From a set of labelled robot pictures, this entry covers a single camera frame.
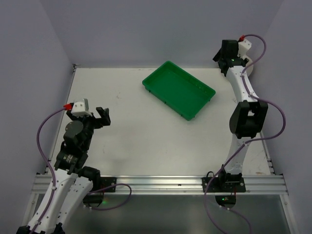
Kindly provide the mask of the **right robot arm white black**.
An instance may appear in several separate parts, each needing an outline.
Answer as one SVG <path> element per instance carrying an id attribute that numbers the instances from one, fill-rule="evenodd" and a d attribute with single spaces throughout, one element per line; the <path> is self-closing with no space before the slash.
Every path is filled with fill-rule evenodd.
<path id="1" fill-rule="evenodd" d="M 236 108 L 229 120 L 232 142 L 228 157 L 213 177 L 207 177 L 209 193 L 232 193 L 246 191 L 242 177 L 243 162 L 250 141 L 261 132 L 268 111 L 267 103 L 259 101 L 248 79 L 246 53 L 252 44 L 246 39 L 224 39 L 213 60 L 230 82 Z"/>

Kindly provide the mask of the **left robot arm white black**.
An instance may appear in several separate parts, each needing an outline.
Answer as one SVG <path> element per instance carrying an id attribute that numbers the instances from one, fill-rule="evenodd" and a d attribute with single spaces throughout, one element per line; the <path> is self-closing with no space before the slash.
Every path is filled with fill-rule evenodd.
<path id="1" fill-rule="evenodd" d="M 66 114 L 71 119 L 65 127 L 52 179 L 33 218 L 18 228 L 19 234 L 63 234 L 65 223 L 85 196 L 100 185 L 100 171 L 85 166 L 95 129 L 111 124 L 109 109 L 97 107 L 93 113 Z"/>

